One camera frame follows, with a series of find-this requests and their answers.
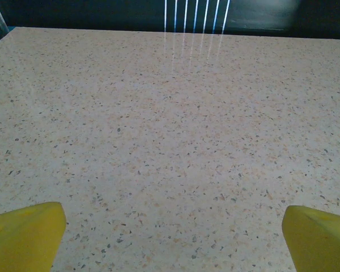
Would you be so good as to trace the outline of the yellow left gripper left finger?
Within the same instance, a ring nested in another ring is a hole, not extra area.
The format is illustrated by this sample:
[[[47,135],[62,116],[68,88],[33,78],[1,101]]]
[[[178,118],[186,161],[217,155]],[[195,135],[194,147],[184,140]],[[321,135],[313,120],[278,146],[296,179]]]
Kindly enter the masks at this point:
[[[50,272],[65,228],[59,202],[0,214],[0,272]]]

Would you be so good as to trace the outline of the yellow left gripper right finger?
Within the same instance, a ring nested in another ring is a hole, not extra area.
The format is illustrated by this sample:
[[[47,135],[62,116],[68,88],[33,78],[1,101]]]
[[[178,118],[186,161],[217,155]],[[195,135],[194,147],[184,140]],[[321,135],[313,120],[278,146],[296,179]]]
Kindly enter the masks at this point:
[[[282,232],[297,272],[340,272],[340,215],[292,205]]]

